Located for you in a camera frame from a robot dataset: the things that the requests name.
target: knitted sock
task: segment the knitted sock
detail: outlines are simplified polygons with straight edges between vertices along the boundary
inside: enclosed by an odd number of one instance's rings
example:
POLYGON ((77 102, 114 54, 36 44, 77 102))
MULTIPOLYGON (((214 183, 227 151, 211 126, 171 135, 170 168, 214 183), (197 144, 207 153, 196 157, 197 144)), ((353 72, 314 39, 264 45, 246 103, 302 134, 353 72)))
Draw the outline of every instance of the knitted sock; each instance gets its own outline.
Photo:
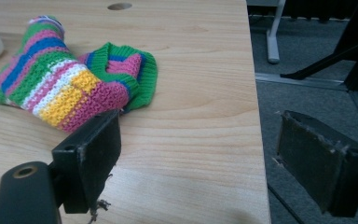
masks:
MULTIPOLYGON (((98 113, 123 108, 139 87, 127 73, 105 73, 104 80, 94 76, 69 52, 63 35, 53 17, 30 20, 21 48, 0 72, 0 104, 17 105, 72 132, 98 113)), ((133 66, 136 70, 140 64, 133 66)))
POLYGON ((81 55, 78 60, 101 80, 109 80, 106 72, 125 72, 136 78, 139 91, 124 107, 125 112, 149 105, 152 101, 158 75, 156 60, 152 54, 130 46, 118 47, 106 43, 100 49, 81 55), (129 70, 127 64, 138 62, 138 60, 141 60, 139 71, 129 70))

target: chair leg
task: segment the chair leg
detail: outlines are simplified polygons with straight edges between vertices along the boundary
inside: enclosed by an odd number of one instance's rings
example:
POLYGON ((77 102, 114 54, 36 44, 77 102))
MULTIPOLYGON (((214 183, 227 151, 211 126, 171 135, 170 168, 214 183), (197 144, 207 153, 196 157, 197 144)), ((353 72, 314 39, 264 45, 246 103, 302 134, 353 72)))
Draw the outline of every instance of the chair leg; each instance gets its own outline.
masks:
POLYGON ((278 26, 281 21, 281 16, 283 13, 283 8, 286 0, 279 0, 274 22, 270 29, 267 30, 267 50, 268 50, 268 61, 270 63, 279 63, 279 51, 278 51, 278 43, 277 43, 277 31, 278 26))

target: round hole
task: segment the round hole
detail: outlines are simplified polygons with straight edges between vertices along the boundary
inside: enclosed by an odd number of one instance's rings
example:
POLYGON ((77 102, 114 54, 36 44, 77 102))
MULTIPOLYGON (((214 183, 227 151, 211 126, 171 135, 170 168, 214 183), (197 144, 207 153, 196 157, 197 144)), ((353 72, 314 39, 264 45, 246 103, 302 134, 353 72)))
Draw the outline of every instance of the round hole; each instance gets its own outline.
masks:
POLYGON ((69 145, 69 146, 66 146, 63 150, 70 151, 70 150, 75 150, 75 149, 76 149, 75 145, 69 145))
POLYGON ((358 154, 358 149, 357 148, 351 148, 350 151, 353 152, 353 153, 358 154))
POLYGON ((30 175, 33 175, 34 173, 36 173, 37 171, 37 167, 36 166, 24 166, 21 167, 19 170, 17 170, 14 174, 13 177, 20 179, 20 178, 24 178, 30 175))
POLYGON ((131 3, 115 3, 107 7, 109 10, 123 10, 132 7, 131 3))

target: wooden table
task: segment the wooden table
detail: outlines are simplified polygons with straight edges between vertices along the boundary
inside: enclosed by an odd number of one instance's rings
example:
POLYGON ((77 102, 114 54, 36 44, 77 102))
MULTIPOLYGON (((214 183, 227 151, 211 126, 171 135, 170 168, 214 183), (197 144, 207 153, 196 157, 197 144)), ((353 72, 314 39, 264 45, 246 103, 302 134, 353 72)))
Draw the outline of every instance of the wooden table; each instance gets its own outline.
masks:
MULTIPOLYGON (((31 18, 50 14, 79 55, 105 42, 151 52, 158 62, 150 106, 120 118, 122 154, 101 198, 98 223, 269 223, 269 202, 242 0, 0 0, 0 68, 31 18)), ((66 133, 0 105, 0 176, 27 162, 52 161, 66 133)), ((63 223, 87 223, 66 215, 63 223)))

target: gray carpet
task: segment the gray carpet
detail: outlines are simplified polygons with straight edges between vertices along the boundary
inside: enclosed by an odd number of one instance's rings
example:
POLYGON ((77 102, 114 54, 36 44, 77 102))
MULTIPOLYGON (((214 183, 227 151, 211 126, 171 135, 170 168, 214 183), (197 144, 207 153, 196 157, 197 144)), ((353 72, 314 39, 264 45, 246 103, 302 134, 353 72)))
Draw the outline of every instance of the gray carpet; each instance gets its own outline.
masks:
MULTIPOLYGON (((266 29, 272 18, 252 17, 251 36, 257 73, 292 73, 331 54, 345 29, 346 21, 283 19, 278 32, 281 62, 267 61, 266 29)), ((338 63, 312 77, 344 80, 353 62, 338 63)), ((322 214, 318 205, 296 180, 275 160, 280 114, 293 110, 321 120, 358 141, 358 110, 345 91, 323 90, 271 82, 257 82, 267 181, 278 198, 268 191, 272 223, 358 223, 354 218, 322 214), (282 205, 283 200, 292 214, 282 205)))

